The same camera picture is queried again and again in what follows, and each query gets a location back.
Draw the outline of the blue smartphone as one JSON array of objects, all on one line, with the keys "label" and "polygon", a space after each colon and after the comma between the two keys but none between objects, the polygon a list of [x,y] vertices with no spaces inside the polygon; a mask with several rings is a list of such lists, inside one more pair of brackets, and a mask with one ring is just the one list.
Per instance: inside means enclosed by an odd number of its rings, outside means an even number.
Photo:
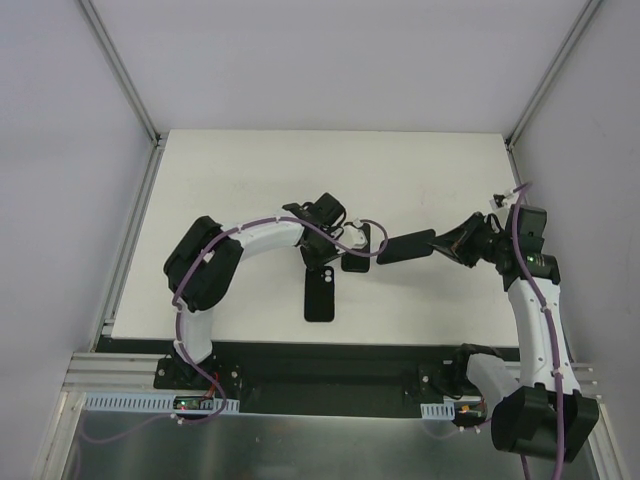
[{"label": "blue smartphone", "polygon": [[436,232],[428,229],[390,238],[376,263],[388,265],[428,257],[434,251],[431,243],[435,237]]}]

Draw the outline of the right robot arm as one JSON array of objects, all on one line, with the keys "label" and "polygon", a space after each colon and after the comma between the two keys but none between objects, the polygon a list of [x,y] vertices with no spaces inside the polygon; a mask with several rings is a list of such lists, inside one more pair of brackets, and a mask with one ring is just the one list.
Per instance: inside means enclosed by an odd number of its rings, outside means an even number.
[{"label": "right robot arm", "polygon": [[572,462],[599,419],[595,400],[583,395],[563,336],[557,260],[543,253],[545,210],[512,207],[501,225],[494,214],[474,213],[438,235],[433,249],[474,267],[495,266],[516,321],[520,374],[513,378],[490,347],[465,344],[450,369],[452,387],[484,396],[493,445],[536,458]]}]

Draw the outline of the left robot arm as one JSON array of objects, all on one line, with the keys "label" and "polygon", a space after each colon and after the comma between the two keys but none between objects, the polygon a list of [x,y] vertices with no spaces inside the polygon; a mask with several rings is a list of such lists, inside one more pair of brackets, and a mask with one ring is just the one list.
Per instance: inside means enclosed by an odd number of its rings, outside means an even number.
[{"label": "left robot arm", "polygon": [[204,387],[213,374],[212,309],[227,294],[241,262],[282,248],[299,250],[308,274],[323,273],[346,253],[346,208],[331,194],[284,205],[266,218],[224,226],[197,218],[163,266],[176,309],[172,365],[166,373],[188,388]]}]

